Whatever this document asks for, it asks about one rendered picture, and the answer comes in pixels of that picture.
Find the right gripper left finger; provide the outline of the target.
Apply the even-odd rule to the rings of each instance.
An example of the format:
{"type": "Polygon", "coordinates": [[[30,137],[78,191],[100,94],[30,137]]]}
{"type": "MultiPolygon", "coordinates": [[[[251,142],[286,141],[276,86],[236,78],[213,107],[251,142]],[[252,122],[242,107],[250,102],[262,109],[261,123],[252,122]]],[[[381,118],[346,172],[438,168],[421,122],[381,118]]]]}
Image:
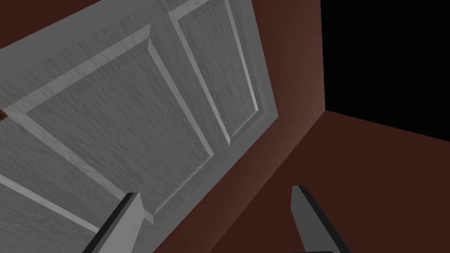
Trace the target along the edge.
{"type": "Polygon", "coordinates": [[[127,193],[82,253],[131,253],[143,219],[141,195],[127,193]]]}

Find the grey panelled door leaf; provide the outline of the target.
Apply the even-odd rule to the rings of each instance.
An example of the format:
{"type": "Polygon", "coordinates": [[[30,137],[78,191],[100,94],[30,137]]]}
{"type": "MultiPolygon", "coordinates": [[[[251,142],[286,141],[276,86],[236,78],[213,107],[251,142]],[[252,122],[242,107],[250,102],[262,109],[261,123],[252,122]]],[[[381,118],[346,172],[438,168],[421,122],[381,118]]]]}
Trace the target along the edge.
{"type": "Polygon", "coordinates": [[[277,119],[252,0],[101,0],[0,49],[0,253],[156,248],[277,119]]]}

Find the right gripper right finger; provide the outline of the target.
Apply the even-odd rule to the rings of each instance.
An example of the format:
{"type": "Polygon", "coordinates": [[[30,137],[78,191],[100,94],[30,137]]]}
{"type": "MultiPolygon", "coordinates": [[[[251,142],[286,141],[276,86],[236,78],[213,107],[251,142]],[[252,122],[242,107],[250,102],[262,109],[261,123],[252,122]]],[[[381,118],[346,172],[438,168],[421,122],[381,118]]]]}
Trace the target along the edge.
{"type": "Polygon", "coordinates": [[[304,253],[350,253],[350,248],[304,185],[292,187],[291,213],[304,253]]]}

